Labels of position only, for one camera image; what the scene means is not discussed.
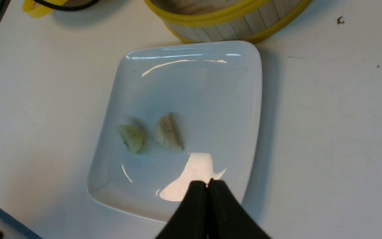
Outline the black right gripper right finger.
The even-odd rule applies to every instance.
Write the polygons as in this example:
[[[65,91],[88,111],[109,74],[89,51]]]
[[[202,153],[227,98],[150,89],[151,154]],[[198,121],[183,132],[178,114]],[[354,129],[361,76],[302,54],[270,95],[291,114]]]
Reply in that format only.
[[[222,180],[208,184],[208,239],[270,239]]]

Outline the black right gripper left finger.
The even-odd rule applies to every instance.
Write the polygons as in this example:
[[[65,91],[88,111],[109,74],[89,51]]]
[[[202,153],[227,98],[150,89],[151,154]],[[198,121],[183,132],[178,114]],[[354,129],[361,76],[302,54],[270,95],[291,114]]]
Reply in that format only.
[[[157,239],[206,239],[206,184],[192,181],[179,207],[166,223]]]

